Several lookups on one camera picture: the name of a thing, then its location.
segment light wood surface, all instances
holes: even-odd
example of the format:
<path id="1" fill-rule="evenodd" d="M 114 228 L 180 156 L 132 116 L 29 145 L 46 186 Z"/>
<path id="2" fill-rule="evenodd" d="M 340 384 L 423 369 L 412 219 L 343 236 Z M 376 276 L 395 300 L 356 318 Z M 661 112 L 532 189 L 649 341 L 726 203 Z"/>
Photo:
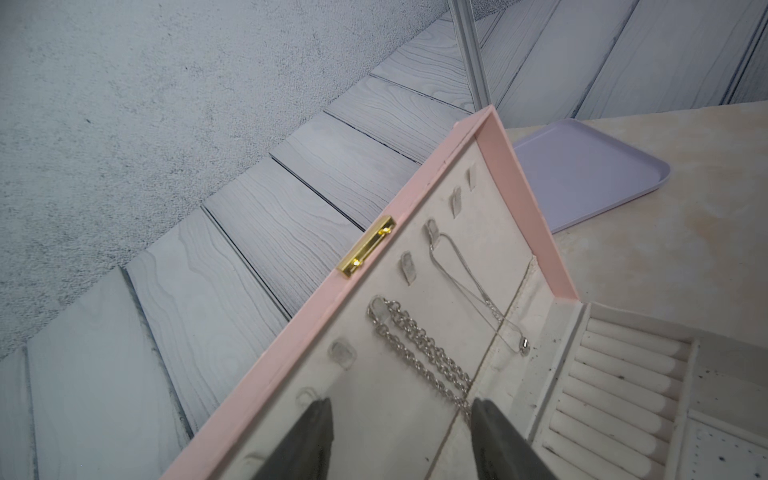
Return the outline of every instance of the light wood surface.
<path id="1" fill-rule="evenodd" d="M 419 165 L 320 113 L 270 152 L 361 228 L 367 228 Z"/>
<path id="2" fill-rule="evenodd" d="M 560 0 L 521 0 L 507 7 L 482 47 L 483 67 L 498 105 Z"/>
<path id="3" fill-rule="evenodd" d="M 362 236 L 270 158 L 208 198 L 205 206 L 291 316 Z"/>
<path id="4" fill-rule="evenodd" d="M 35 480 L 35 427 L 26 347 L 0 361 L 0 478 Z"/>
<path id="5" fill-rule="evenodd" d="M 768 33 L 765 25 L 756 38 L 757 46 L 729 103 L 768 100 Z"/>
<path id="6" fill-rule="evenodd" d="M 158 478 L 189 441 L 120 270 L 29 340 L 28 351 L 41 480 Z"/>
<path id="7" fill-rule="evenodd" d="M 197 432 L 287 319 L 201 209 L 126 270 Z"/>
<path id="8" fill-rule="evenodd" d="M 469 113 L 375 77 L 365 77 L 326 108 L 333 117 L 423 163 Z"/>
<path id="9" fill-rule="evenodd" d="M 640 0 L 576 118 L 718 105 L 768 0 Z"/>
<path id="10" fill-rule="evenodd" d="M 475 111 L 453 22 L 435 20 L 371 73 L 456 107 Z"/>
<path id="11" fill-rule="evenodd" d="M 575 115 L 636 3 L 561 0 L 498 103 L 504 126 L 548 124 Z"/>
<path id="12" fill-rule="evenodd" d="M 581 298 L 768 347 L 768 102 L 585 123 L 672 174 L 555 234 Z"/>

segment white wood plank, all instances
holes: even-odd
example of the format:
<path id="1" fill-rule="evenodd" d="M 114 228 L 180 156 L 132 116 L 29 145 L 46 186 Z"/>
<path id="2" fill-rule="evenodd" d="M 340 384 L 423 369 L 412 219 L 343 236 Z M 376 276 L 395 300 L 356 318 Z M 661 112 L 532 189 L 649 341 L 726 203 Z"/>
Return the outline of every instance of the white wood plank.
<path id="1" fill-rule="evenodd" d="M 362 236 L 271 158 L 230 182 L 205 206 L 290 315 Z"/>
<path id="2" fill-rule="evenodd" d="M 483 45 L 485 41 L 488 40 L 488 34 L 491 33 L 491 30 L 496 25 L 496 22 L 501 18 L 503 14 L 504 10 L 499 10 L 496 13 L 486 15 L 485 17 L 480 18 L 475 22 L 475 31 L 478 34 L 478 41 L 480 42 L 480 45 Z M 439 20 L 443 20 L 444 22 L 451 22 L 451 24 L 453 24 L 453 16 L 451 15 L 451 11 L 448 10 L 440 17 Z"/>
<path id="3" fill-rule="evenodd" d="M 498 105 L 560 0 L 521 0 L 507 7 L 482 46 L 491 100 Z"/>
<path id="4" fill-rule="evenodd" d="M 453 22 L 435 20 L 371 73 L 456 107 L 475 111 Z"/>
<path id="5" fill-rule="evenodd" d="M 306 122 L 270 153 L 363 228 L 419 168 L 325 113 Z"/>
<path id="6" fill-rule="evenodd" d="M 504 126 L 570 118 L 637 0 L 562 0 L 498 103 Z"/>
<path id="7" fill-rule="evenodd" d="M 126 270 L 197 433 L 287 319 L 201 209 Z"/>
<path id="8" fill-rule="evenodd" d="M 579 119 L 718 105 L 768 0 L 640 0 Z"/>
<path id="9" fill-rule="evenodd" d="M 467 111 L 399 85 L 365 77 L 326 108 L 384 145 L 423 163 Z"/>
<path id="10" fill-rule="evenodd" d="M 35 430 L 26 347 L 0 361 L 0 478 L 35 479 Z"/>
<path id="11" fill-rule="evenodd" d="M 491 13 L 490 15 L 486 15 L 485 17 L 480 18 L 478 21 L 475 22 L 475 31 L 478 34 L 478 42 L 481 47 L 485 45 L 485 42 L 488 40 L 488 37 L 491 34 L 491 31 L 496 26 L 498 21 L 502 18 L 503 14 L 504 14 L 504 10 L 499 10 L 496 13 Z"/>
<path id="12" fill-rule="evenodd" d="M 158 478 L 189 441 L 120 270 L 29 340 L 28 351 L 41 480 Z"/>
<path id="13" fill-rule="evenodd" d="M 746 64 L 744 73 L 736 86 L 729 103 L 740 104 L 748 101 L 768 100 L 768 28 L 763 34 Z"/>

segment purple tray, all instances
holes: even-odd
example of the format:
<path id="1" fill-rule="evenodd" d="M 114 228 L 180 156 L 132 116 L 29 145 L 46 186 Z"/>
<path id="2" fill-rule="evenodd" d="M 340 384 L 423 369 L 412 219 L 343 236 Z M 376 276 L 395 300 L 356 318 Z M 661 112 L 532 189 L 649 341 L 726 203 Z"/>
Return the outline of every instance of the purple tray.
<path id="1" fill-rule="evenodd" d="M 570 119 L 513 147 L 552 233 L 656 190 L 671 170 L 667 162 Z"/>

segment gray textured wall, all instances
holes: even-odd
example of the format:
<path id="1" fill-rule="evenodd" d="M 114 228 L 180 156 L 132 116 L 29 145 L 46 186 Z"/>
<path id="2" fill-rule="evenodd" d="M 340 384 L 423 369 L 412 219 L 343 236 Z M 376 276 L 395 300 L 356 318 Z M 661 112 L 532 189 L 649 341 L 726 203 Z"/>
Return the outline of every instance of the gray textured wall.
<path id="1" fill-rule="evenodd" d="M 2 0 L 0 358 L 445 0 Z"/>

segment silver necklace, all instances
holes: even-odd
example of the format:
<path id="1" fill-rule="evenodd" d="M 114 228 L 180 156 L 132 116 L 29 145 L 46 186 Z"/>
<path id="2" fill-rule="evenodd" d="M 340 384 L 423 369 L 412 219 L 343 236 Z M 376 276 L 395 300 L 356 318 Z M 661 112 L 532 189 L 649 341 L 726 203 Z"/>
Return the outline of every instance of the silver necklace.
<path id="1" fill-rule="evenodd" d="M 506 321 L 504 314 L 501 312 L 501 310 L 498 309 L 496 304 L 493 303 L 493 300 L 491 300 L 491 297 L 485 292 L 485 289 L 483 289 L 482 285 L 480 285 L 480 282 L 475 278 L 475 275 L 472 274 L 472 271 L 469 269 L 469 265 L 467 265 L 466 260 L 464 260 L 464 256 L 459 251 L 453 239 L 447 233 L 443 233 L 439 231 L 437 228 L 437 223 L 432 218 L 427 220 L 425 229 L 427 231 L 427 234 L 429 235 L 429 258 L 432 259 L 432 262 L 435 264 L 438 270 L 440 270 L 443 273 L 443 275 L 447 276 L 458 287 L 458 290 L 462 292 L 462 295 L 464 295 L 465 297 L 467 297 L 467 294 L 472 295 L 477 301 L 485 304 L 485 306 L 487 306 L 488 309 L 491 310 L 491 314 L 498 322 L 498 326 L 501 326 L 504 323 L 504 321 Z M 469 274 L 469 278 L 472 279 L 472 282 L 475 284 L 478 291 L 480 292 L 480 297 L 475 295 L 474 292 L 472 292 L 469 288 L 467 288 L 461 282 L 459 282 L 456 278 L 454 278 L 453 275 L 448 273 L 448 271 L 443 267 L 443 265 L 441 265 L 440 262 L 437 261 L 437 259 L 435 258 L 435 244 L 437 243 L 437 240 L 440 237 L 444 237 L 445 239 L 448 240 L 448 242 L 450 242 L 451 247 L 453 247 L 453 251 L 456 253 L 456 256 L 458 257 L 458 260 L 462 263 L 464 270 L 467 271 L 467 273 Z M 515 325 L 513 322 L 508 322 L 508 323 L 509 325 L 512 326 L 512 328 L 514 328 L 517 331 L 517 333 L 520 334 L 520 342 L 518 343 L 518 353 L 522 356 L 528 355 L 531 352 L 531 343 L 528 341 L 528 338 L 525 337 L 525 335 L 523 334 L 519 326 Z"/>
<path id="2" fill-rule="evenodd" d="M 437 371 L 445 377 L 461 395 L 456 395 L 449 387 L 438 379 L 432 370 L 428 369 L 424 364 L 415 357 L 413 351 L 409 350 L 400 338 L 389 331 L 389 327 L 384 323 L 386 317 L 390 316 L 392 322 L 400 328 L 406 335 L 406 339 L 410 340 L 416 348 L 423 353 L 427 360 L 437 368 Z M 469 388 L 472 386 L 472 379 L 469 374 L 461 369 L 456 362 L 445 354 L 445 350 L 435 345 L 435 339 L 427 336 L 426 331 L 419 328 L 416 321 L 411 318 L 406 310 L 402 310 L 400 303 L 394 300 L 387 300 L 382 296 L 374 296 L 368 304 L 368 317 L 373 322 L 373 326 L 376 333 L 385 339 L 389 346 L 400 355 L 405 362 L 412 366 L 416 372 L 424 377 L 435 389 L 451 403 L 456 405 L 458 409 L 464 414 L 465 418 L 469 418 L 471 411 L 469 402 L 467 401 L 467 395 L 469 394 Z"/>

